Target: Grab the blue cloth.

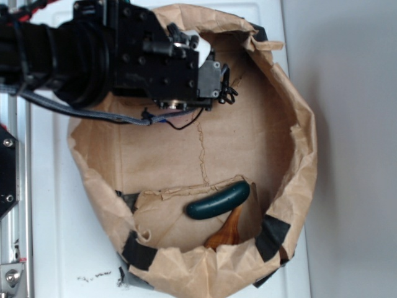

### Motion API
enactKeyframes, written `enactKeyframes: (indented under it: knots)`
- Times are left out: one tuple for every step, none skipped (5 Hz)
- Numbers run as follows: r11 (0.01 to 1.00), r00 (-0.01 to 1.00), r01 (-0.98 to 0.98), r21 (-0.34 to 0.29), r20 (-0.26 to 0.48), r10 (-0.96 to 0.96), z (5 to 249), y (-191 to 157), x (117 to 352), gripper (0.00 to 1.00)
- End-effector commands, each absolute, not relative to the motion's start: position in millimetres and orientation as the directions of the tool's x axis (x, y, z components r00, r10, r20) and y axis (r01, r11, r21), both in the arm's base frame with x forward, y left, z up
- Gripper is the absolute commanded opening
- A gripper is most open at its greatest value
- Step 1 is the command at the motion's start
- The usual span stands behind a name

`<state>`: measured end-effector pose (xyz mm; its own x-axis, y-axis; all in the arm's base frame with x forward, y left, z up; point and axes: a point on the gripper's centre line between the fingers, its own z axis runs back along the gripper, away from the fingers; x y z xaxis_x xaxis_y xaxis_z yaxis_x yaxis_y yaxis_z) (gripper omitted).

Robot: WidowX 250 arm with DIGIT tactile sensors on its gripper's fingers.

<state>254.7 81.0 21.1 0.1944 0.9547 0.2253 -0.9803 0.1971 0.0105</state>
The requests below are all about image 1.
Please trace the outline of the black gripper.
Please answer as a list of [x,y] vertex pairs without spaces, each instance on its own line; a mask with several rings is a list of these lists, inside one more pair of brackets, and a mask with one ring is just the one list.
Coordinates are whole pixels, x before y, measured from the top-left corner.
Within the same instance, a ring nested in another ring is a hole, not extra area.
[[146,97],[161,109],[212,109],[233,104],[230,69],[215,59],[213,47],[194,30],[170,22],[128,1],[104,4],[104,25],[114,32],[114,87],[119,96]]

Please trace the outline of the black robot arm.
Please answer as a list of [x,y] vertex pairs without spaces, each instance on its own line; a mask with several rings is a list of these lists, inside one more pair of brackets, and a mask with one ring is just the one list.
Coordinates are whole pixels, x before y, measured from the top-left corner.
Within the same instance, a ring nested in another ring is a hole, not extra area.
[[76,1],[73,18],[59,27],[31,24],[46,6],[1,6],[1,83],[14,94],[48,89],[75,109],[108,93],[180,110],[234,103],[229,67],[199,35],[163,27],[128,1]]

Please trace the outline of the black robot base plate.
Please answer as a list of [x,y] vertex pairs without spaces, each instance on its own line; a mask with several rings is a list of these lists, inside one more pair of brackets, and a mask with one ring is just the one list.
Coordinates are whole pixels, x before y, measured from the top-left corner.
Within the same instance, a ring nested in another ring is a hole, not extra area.
[[17,144],[1,124],[1,220],[17,204]]

